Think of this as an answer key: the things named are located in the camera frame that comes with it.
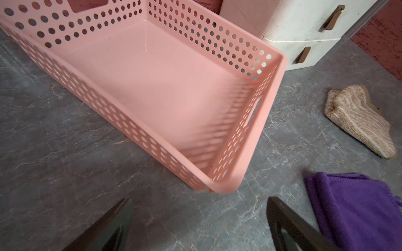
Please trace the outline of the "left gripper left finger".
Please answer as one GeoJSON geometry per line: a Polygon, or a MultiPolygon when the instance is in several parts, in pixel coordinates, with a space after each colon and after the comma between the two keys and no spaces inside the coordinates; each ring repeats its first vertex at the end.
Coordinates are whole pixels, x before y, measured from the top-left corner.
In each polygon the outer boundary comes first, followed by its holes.
{"type": "Polygon", "coordinates": [[[123,251],[132,218],[132,201],[121,199],[64,250],[123,251]]]}

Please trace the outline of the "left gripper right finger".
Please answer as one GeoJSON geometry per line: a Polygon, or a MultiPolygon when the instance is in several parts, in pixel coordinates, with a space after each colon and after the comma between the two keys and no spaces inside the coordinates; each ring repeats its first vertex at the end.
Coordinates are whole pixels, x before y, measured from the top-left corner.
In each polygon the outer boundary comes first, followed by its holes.
{"type": "Polygon", "coordinates": [[[279,197],[269,197],[267,219],[277,251],[339,251],[279,197]]]}

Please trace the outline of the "purple dishcloth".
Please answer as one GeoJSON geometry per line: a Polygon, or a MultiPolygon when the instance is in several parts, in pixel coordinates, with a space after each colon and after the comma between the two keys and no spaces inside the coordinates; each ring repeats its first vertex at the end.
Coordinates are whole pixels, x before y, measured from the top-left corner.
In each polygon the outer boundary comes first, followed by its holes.
{"type": "Polygon", "coordinates": [[[357,173],[304,178],[320,232],[344,251],[400,251],[402,199],[357,173]]]}

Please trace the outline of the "striped beige dishcloth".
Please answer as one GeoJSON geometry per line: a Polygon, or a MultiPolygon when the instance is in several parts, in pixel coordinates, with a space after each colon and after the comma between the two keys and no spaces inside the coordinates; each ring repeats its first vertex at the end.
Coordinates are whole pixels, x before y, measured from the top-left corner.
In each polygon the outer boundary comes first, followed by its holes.
{"type": "Polygon", "coordinates": [[[330,90],[324,109],[325,116],[343,131],[359,140],[384,159],[398,155],[390,135],[390,123],[371,103],[368,89],[355,84],[343,90],[330,90]]]}

